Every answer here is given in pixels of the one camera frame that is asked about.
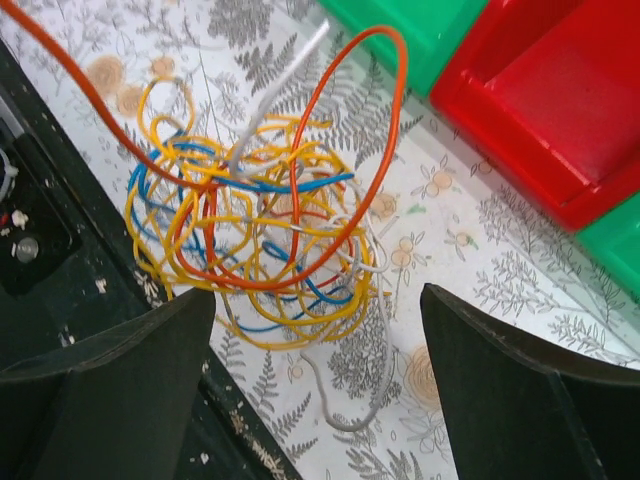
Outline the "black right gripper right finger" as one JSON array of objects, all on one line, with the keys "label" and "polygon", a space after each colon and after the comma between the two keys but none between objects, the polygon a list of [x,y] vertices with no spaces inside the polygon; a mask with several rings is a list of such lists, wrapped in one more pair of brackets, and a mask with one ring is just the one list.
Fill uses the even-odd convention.
[{"label": "black right gripper right finger", "polygon": [[639,373],[427,283],[423,330],[461,479],[636,479]]}]

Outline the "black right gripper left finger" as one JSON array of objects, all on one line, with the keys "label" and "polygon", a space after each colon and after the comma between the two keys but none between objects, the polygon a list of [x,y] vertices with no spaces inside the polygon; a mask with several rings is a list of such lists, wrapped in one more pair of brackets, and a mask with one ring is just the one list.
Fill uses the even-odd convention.
[{"label": "black right gripper left finger", "polygon": [[2,478],[173,478],[215,311],[193,289],[3,370]]}]

